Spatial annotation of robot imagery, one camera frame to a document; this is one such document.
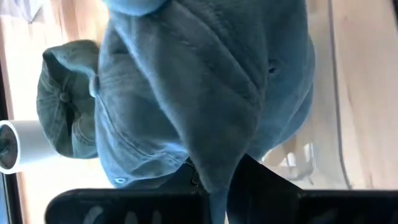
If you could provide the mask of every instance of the blue denim jacket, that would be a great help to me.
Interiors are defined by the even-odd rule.
[[[110,181],[157,187],[189,156],[225,202],[240,158],[260,159],[308,115],[315,57],[305,1],[106,3],[91,86]]]

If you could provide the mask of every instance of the white cup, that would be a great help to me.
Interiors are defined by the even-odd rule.
[[[0,129],[4,126],[12,130],[8,139],[16,146],[9,147],[9,152],[0,156],[0,172],[3,174],[22,172],[44,160],[60,157],[47,141],[39,121],[0,121]],[[2,132],[7,129],[0,132],[0,138],[4,137]]]

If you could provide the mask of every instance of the wooden floor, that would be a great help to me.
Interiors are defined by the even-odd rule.
[[[312,115],[294,140],[281,147],[284,152],[296,153],[298,164],[300,151],[309,144],[315,147],[317,168],[312,178],[316,187],[344,188],[338,152],[342,146],[343,165],[352,187],[398,189],[398,35],[391,1],[332,0],[336,67],[327,3],[309,0],[308,4],[318,61]],[[0,61],[11,117],[37,119],[35,96],[42,52],[76,39],[99,43],[107,20],[100,0],[51,0],[33,24],[0,17]],[[273,152],[273,158],[266,162],[275,168],[286,153]],[[96,159],[59,158],[18,178],[24,223],[32,224],[44,222],[45,207],[60,192],[111,187]],[[307,186],[308,182],[296,184]]]

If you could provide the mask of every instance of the black object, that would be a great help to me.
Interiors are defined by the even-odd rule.
[[[209,195],[196,184],[195,175],[187,163],[155,190],[72,190],[52,200],[45,220],[210,224]],[[185,185],[176,189],[170,181]],[[244,156],[230,186],[227,215],[229,224],[391,224],[398,223],[398,192],[302,190]]]
[[[394,5],[394,10],[396,13],[396,19],[398,19],[398,0],[392,0],[392,3]]]

